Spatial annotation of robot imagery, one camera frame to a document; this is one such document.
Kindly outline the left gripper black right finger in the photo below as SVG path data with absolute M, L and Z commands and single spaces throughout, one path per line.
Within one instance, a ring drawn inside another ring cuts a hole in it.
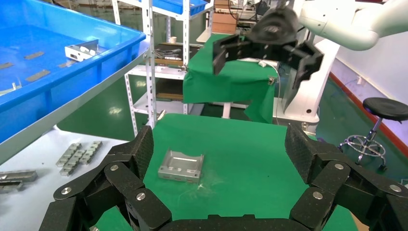
M 284 145 L 308 185 L 290 211 L 291 220 L 320 231 L 342 206 L 371 231 L 407 230 L 405 186 L 358 166 L 334 145 L 309 138 L 299 125 L 287 126 Z

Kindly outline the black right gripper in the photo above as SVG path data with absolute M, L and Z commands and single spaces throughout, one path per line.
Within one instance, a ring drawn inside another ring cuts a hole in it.
M 291 46 L 297 43 L 298 27 L 298 17 L 292 9 L 269 9 L 251 29 L 248 37 L 230 35 L 213 42 L 213 74 L 218 75 L 228 61 L 249 58 L 255 42 L 285 45 L 282 47 L 281 62 L 296 70 L 292 89 L 298 90 L 302 81 L 310 80 L 311 75 L 320 70 L 324 57 L 309 41 Z

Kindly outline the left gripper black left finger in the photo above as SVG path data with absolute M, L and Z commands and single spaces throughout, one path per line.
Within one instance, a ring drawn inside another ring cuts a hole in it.
M 111 208 L 135 231 L 158 231 L 170 223 L 171 211 L 143 182 L 153 149 L 150 126 L 112 147 L 98 166 L 54 192 L 40 230 L 88 231 Z

